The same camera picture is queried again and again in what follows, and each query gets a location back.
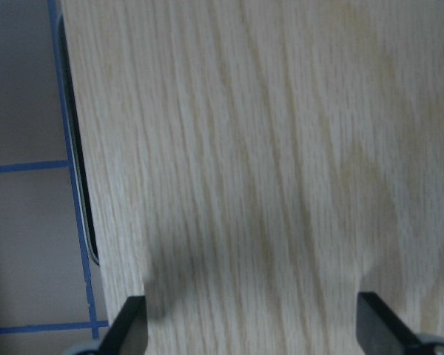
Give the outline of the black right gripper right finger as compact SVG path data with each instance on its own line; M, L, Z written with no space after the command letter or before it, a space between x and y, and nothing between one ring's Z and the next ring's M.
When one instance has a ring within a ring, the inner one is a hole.
M357 294L356 339L364 354L427 354L429 346L374 292Z

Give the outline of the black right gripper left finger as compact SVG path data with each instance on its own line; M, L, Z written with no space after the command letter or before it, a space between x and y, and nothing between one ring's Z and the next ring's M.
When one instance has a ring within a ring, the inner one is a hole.
M146 297L130 296L98 346L97 354L143 355L148 342Z

